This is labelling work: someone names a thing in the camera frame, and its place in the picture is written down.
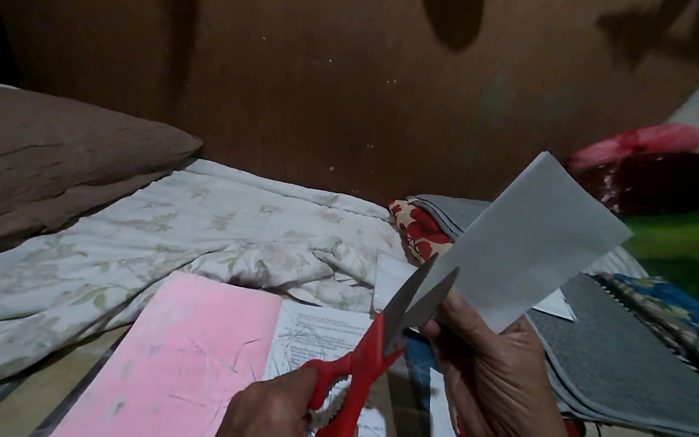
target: red scissors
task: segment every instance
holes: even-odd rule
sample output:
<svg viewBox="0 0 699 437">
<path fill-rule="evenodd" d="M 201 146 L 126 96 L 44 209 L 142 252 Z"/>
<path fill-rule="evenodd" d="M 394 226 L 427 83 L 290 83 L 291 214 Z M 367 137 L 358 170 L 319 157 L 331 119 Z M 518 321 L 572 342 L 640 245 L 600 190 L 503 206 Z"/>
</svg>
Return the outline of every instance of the red scissors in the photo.
<svg viewBox="0 0 699 437">
<path fill-rule="evenodd" d="M 309 403 L 311 410 L 318 410 L 322 406 L 328 391 L 338 380 L 352 376 L 344 405 L 325 428 L 317 431 L 316 437 L 355 435 L 357 419 L 366 403 L 371 384 L 403 353 L 406 345 L 403 331 L 419 326 L 433 317 L 458 276 L 456 267 L 409 308 L 435 260 L 436 256 L 431 257 L 409 277 L 384 310 L 374 317 L 374 322 L 355 346 L 355 350 L 332 362 L 313 359 L 301 366 L 317 370 L 317 386 Z"/>
</svg>

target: paper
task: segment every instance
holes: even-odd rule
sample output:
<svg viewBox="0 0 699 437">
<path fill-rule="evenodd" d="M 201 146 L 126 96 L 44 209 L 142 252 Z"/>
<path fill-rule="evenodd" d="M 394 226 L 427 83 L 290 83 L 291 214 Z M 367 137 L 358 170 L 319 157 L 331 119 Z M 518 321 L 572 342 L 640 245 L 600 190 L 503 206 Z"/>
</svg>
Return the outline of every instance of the paper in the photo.
<svg viewBox="0 0 699 437">
<path fill-rule="evenodd" d="M 174 272 L 53 437 L 211 437 L 260 380 L 282 299 Z"/>
<path fill-rule="evenodd" d="M 398 289 L 416 270 L 417 267 L 410 263 L 391 257 L 386 253 L 379 253 L 377 257 L 377 283 L 374 286 L 374 311 L 381 313 Z M 534 305 L 533 308 L 542 313 L 548 313 L 570 321 L 576 319 L 571 306 L 566 302 L 566 297 L 562 295 L 560 289 L 556 289 L 544 300 Z"/>
<path fill-rule="evenodd" d="M 560 317 L 561 319 L 570 320 L 571 322 L 576 321 L 573 308 L 566 302 L 566 297 L 560 289 L 556 289 L 554 293 L 546 296 L 544 300 L 534 305 L 533 309 L 541 313 Z"/>
<path fill-rule="evenodd" d="M 283 302 L 264 378 L 296 370 L 310 359 L 333 361 L 341 358 L 355 349 L 371 322 L 367 314 Z M 342 381 L 331 390 L 325 407 L 313 416 L 312 434 L 339 410 L 348 385 L 348 380 Z M 371 386 L 357 426 L 359 437 L 395 436 L 386 374 Z"/>
<path fill-rule="evenodd" d="M 459 266 L 455 289 L 500 332 L 630 235 L 541 153 L 439 256 L 413 303 Z"/>
<path fill-rule="evenodd" d="M 374 285 L 374 298 L 371 307 L 374 313 L 381 313 L 398 289 L 409 279 L 417 267 L 406 261 L 379 252 L 377 254 L 377 279 Z"/>
<path fill-rule="evenodd" d="M 444 375 L 430 369 L 430 434 L 432 437 L 457 437 L 447 401 Z"/>
</svg>

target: brown wall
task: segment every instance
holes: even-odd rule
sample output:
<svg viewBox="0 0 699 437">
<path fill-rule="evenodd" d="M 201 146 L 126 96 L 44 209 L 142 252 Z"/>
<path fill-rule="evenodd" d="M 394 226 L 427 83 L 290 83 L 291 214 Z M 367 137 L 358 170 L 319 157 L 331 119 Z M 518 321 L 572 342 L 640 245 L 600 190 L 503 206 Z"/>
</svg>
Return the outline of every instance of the brown wall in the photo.
<svg viewBox="0 0 699 437">
<path fill-rule="evenodd" d="M 699 61 L 654 40 L 614 47 L 597 26 L 635 6 L 655 24 L 658 4 L 0 0 L 0 12 L 24 88 L 175 124 L 205 158 L 260 176 L 384 202 L 491 198 L 541 150 L 565 157 L 664 120 Z"/>
</svg>

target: scissor handle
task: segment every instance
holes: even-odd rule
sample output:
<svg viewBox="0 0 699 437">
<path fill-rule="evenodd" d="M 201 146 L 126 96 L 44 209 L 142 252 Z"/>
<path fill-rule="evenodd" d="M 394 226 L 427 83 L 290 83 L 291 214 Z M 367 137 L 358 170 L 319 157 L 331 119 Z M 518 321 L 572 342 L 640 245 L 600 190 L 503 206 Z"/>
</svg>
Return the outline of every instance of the scissor handle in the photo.
<svg viewBox="0 0 699 437">
<path fill-rule="evenodd" d="M 371 384 L 398 359 L 403 350 L 383 357 L 382 338 L 384 314 L 377 315 L 355 350 L 332 362 L 319 359 L 307 361 L 301 367 L 315 367 L 317 385 L 309 403 L 311 410 L 319 409 L 328 390 L 337 378 L 352 375 L 344 405 L 339 414 L 325 428 L 317 431 L 316 437 L 353 437 L 357 419 L 368 398 Z"/>
<path fill-rule="evenodd" d="M 352 354 L 347 352 L 342 358 L 334 361 L 322 361 L 321 359 L 309 360 L 301 366 L 301 368 L 314 367 L 317 370 L 317 385 L 315 392 L 311 395 L 309 401 L 310 410 L 319 410 L 328 397 L 328 392 L 331 390 L 333 383 L 343 376 L 349 375 L 352 371 Z"/>
</svg>

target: pillow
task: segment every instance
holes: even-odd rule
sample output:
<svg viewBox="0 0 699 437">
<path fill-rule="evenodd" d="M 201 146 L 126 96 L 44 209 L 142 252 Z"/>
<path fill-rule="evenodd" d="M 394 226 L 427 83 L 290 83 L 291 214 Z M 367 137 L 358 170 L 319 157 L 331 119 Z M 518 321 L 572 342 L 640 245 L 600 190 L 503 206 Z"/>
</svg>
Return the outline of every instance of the pillow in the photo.
<svg viewBox="0 0 699 437">
<path fill-rule="evenodd" d="M 0 251 L 133 193 L 200 146 L 166 124 L 0 88 Z"/>
</svg>

